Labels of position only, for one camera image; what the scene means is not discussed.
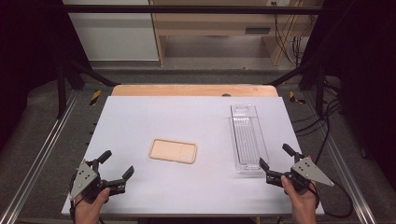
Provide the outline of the person's left hand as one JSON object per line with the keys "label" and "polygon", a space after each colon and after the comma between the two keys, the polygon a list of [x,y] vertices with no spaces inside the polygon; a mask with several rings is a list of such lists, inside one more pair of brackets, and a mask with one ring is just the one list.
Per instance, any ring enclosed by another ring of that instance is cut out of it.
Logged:
{"label": "person's left hand", "polygon": [[93,203],[87,203],[81,195],[76,197],[75,224],[100,224],[100,211],[109,197],[110,189],[103,189]]}

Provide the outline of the clear plastic tray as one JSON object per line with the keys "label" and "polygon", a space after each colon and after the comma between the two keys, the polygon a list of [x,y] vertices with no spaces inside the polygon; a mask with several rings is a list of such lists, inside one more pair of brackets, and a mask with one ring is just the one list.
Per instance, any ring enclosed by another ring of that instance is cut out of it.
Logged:
{"label": "clear plastic tray", "polygon": [[261,175],[260,159],[269,157],[255,105],[231,105],[231,135],[235,169],[241,175]]}

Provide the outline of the white cabinet panel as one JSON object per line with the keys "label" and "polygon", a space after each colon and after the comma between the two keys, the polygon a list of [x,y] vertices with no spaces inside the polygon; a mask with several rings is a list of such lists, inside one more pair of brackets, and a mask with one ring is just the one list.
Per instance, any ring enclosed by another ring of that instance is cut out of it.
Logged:
{"label": "white cabinet panel", "polygon": [[69,17],[92,62],[159,60],[149,13],[70,13]]}

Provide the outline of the grey desk label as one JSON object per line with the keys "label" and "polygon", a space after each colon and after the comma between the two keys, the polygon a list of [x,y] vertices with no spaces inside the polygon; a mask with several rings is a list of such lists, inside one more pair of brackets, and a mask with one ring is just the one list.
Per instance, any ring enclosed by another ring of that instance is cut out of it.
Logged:
{"label": "grey desk label", "polygon": [[271,27],[247,27],[245,34],[247,35],[268,35],[271,32]]}

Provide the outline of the aluminium floor rail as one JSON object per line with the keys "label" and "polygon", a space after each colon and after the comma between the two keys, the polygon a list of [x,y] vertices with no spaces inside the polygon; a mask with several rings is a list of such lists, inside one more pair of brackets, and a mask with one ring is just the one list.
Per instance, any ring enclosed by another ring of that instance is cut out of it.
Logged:
{"label": "aluminium floor rail", "polygon": [[24,179],[19,186],[17,192],[8,204],[4,213],[0,216],[0,224],[14,224],[17,220],[21,209],[23,208],[27,198],[29,197],[32,188],[37,181],[51,151],[53,150],[63,128],[66,124],[75,104],[79,97],[79,91],[71,91],[70,96],[66,102],[64,113],[54,122],[45,142],[40,148],[35,157],[29,171],[24,176]]}
{"label": "aluminium floor rail", "polygon": [[339,175],[340,181],[343,183],[344,189],[351,197],[355,213],[361,224],[376,224],[372,210],[366,202],[358,183],[347,166],[347,163],[343,159],[338,146],[335,144],[328,125],[325,124],[320,129],[320,132],[324,138],[323,143],[328,149],[328,153],[332,158],[332,163]]}

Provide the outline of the black curtain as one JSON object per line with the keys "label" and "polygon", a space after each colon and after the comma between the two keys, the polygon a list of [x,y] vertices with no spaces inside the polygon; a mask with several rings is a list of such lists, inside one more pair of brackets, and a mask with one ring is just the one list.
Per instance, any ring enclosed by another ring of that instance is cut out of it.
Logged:
{"label": "black curtain", "polygon": [[90,62],[63,0],[0,0],[0,152],[28,93],[56,78],[57,62]]}
{"label": "black curtain", "polygon": [[396,190],[396,0],[324,0],[303,61],[333,27],[321,66],[341,80],[342,102],[364,147]]}

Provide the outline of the person's right hand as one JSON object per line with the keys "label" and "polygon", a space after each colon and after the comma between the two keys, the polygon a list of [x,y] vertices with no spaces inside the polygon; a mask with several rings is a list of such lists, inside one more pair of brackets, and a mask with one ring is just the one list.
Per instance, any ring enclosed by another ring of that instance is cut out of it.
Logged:
{"label": "person's right hand", "polygon": [[316,183],[309,185],[310,190],[298,193],[291,181],[284,175],[281,176],[283,189],[290,197],[292,219],[294,224],[317,224],[316,209]]}

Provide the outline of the wooden desk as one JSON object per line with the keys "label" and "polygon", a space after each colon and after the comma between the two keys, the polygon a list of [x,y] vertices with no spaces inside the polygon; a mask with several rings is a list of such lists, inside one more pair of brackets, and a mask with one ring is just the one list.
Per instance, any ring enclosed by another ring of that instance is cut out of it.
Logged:
{"label": "wooden desk", "polygon": [[[321,0],[148,0],[152,6],[318,7]],[[287,54],[294,37],[306,37],[316,24],[316,15],[272,14],[165,14],[152,15],[158,47],[174,35],[243,36],[247,27],[271,27],[262,38],[274,66]]]}

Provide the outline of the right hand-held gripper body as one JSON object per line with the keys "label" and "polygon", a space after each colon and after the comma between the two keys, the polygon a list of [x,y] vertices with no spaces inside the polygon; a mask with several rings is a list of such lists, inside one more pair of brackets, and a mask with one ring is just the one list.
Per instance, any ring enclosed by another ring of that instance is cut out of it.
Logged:
{"label": "right hand-held gripper body", "polygon": [[295,190],[307,189],[312,181],[333,187],[333,181],[327,177],[309,158],[300,153],[292,153],[295,163],[289,172],[280,173],[271,171],[265,164],[266,183],[282,187],[281,176],[291,181]]}

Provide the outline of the beige phone case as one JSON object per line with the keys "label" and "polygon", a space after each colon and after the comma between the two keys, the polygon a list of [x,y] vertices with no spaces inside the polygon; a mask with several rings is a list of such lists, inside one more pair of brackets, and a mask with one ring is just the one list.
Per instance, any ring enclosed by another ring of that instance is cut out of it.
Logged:
{"label": "beige phone case", "polygon": [[197,146],[192,143],[155,139],[149,156],[155,160],[192,164],[195,162],[196,152]]}

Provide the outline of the white table sheet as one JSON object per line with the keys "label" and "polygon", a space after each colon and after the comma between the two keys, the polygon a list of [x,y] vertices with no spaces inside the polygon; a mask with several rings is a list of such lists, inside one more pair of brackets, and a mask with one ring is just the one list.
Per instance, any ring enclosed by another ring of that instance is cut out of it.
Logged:
{"label": "white table sheet", "polygon": [[[134,175],[125,193],[110,198],[102,212],[115,217],[250,217],[287,214],[290,199],[268,185],[264,175],[242,175],[234,165],[233,105],[254,105],[271,169],[285,172],[293,159],[284,144],[298,150],[284,101],[280,97],[125,97],[110,96],[85,154],[104,151],[103,179]],[[194,163],[154,160],[156,139],[193,143]]]}

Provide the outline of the black frame strut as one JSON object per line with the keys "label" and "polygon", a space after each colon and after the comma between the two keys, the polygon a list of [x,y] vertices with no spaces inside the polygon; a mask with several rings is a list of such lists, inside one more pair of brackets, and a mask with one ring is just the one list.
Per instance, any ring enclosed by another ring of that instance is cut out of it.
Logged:
{"label": "black frame strut", "polygon": [[57,74],[57,88],[58,88],[58,115],[60,119],[66,111],[66,91],[65,82],[68,81],[73,90],[82,90],[85,86],[81,74],[87,75],[108,87],[116,87],[117,83],[111,81],[96,72],[88,66],[84,66],[75,61],[68,61],[67,63],[60,63],[56,69]]}
{"label": "black frame strut", "polygon": [[302,91],[310,90],[313,85],[316,85],[316,100],[315,100],[315,110],[318,115],[323,118],[323,96],[324,96],[324,79],[325,75],[321,66],[321,62],[316,62],[315,60],[309,60],[308,62],[300,65],[299,67],[288,72],[286,75],[269,82],[270,86],[277,87],[285,81],[296,77],[297,75],[302,75],[302,79],[299,84],[299,88]]}

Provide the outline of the black horizontal frame bar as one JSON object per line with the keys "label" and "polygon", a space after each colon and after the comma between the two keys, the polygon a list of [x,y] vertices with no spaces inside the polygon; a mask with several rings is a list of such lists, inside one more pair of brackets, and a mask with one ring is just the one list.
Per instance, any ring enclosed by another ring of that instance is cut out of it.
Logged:
{"label": "black horizontal frame bar", "polygon": [[322,7],[63,5],[61,8],[69,13],[319,15],[326,12]]}

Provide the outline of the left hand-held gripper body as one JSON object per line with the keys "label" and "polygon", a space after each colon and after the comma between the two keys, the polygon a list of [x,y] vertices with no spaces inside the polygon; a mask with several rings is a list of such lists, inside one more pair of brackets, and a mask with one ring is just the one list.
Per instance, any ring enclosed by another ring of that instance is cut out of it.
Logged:
{"label": "left hand-held gripper body", "polygon": [[83,160],[77,169],[75,179],[72,181],[72,188],[69,191],[69,200],[73,201],[78,195],[88,203],[93,203],[103,189],[110,189],[109,195],[122,194],[126,190],[126,180],[124,178],[113,181],[106,181],[101,178],[98,168],[100,160]]}

